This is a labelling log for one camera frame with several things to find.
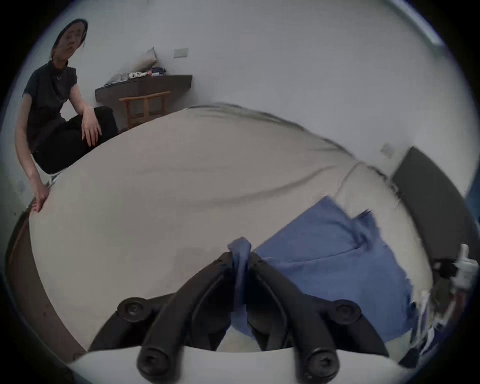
mattress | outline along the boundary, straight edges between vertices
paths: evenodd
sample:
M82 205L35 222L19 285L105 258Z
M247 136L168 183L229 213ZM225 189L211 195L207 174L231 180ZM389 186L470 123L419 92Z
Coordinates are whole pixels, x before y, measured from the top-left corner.
M32 251L87 349L123 299L178 290L232 240L255 248L327 195L350 216L372 211L418 301L432 286L428 258L388 183L335 143L235 106L152 120L64 170L30 217ZM394 360L408 338L387 343Z

blue cloth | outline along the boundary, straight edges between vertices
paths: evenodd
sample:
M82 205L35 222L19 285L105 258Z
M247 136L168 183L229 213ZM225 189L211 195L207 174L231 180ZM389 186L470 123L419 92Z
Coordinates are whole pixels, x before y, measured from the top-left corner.
M238 239L229 249L234 264L243 268L236 281L241 296L250 243ZM403 335L415 323L412 286L382 241L369 211L350 219L330 197L325 197L256 252L303 293L357 303L384 342ZM241 299L234 306L232 325L251 335Z

black headboard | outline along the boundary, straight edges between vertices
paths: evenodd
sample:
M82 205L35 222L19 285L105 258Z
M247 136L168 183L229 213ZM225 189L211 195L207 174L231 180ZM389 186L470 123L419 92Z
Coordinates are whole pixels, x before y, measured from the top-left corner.
M478 261L480 239L476 223L462 195L433 161L411 147L392 180L431 263L456 259L461 243L469 246L469 258Z

bolt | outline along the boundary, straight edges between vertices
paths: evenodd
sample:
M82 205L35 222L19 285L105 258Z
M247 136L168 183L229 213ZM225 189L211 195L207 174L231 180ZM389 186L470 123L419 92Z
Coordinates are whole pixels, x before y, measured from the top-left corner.
M340 314L343 320L349 319L353 314L353 308L349 305L340 305L336 311Z
M137 316L139 313L142 312L143 307L139 303L129 303L127 304L127 313L130 316Z
M337 357L328 351L314 353L307 362L307 372L316 378L330 380L337 374L338 368Z
M168 356L156 348L149 348L139 361L139 368L149 376L163 375L168 370Z

